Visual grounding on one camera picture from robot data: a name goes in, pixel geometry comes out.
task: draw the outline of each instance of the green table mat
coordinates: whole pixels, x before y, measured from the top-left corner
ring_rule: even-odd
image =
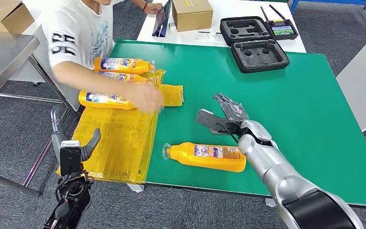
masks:
[[[324,55],[287,52],[281,70],[244,74],[230,48],[118,40],[111,57],[155,60],[165,84],[184,86],[181,107],[158,116],[147,183],[269,195],[248,163],[242,173],[190,167],[162,159],[164,143],[231,145],[196,123],[198,110],[223,113],[221,92],[262,123],[305,178],[350,204],[366,205],[366,141]]]

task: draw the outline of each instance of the hand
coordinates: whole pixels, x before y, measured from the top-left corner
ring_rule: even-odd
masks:
[[[153,84],[129,84],[126,99],[144,112],[157,111],[163,105],[163,95]]]
[[[161,3],[148,3],[144,9],[147,14],[157,14],[162,9]]]

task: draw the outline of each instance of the floor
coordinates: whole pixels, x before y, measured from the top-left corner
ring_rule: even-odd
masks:
[[[130,1],[114,6],[116,38],[136,39],[145,15]],[[361,6],[301,2],[294,15],[308,52],[326,55],[335,75],[366,43],[366,10]],[[55,97],[47,85],[8,82],[2,92]],[[22,182],[50,137],[52,104],[0,98],[0,175]],[[72,135],[77,120],[64,127]],[[31,187],[43,194],[31,198],[0,186],[0,229],[42,228],[56,205],[54,152],[45,157]],[[146,187],[143,193],[126,185],[96,182],[91,207],[80,223],[84,229],[280,229],[276,208],[263,198]],[[355,209],[366,227],[366,209]]]

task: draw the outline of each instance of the white t-shirt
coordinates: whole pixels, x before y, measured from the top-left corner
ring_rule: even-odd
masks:
[[[93,70],[95,57],[108,57],[113,49],[113,4],[95,13],[81,0],[56,0],[44,14],[50,66],[72,61]]]

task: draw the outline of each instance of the yellow bottle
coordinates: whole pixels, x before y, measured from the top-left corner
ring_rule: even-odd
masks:
[[[95,58],[93,61],[95,71],[144,74],[155,71],[155,62],[141,59],[123,58]]]
[[[148,83],[148,79],[136,74],[97,72],[99,75],[107,76],[127,83]],[[132,110],[134,105],[124,97],[118,95],[94,94],[89,92],[79,92],[79,102],[86,107],[112,108]]]
[[[173,159],[188,166],[214,168],[231,172],[242,172],[246,157],[235,146],[211,146],[182,143],[178,146],[163,145],[164,159]]]

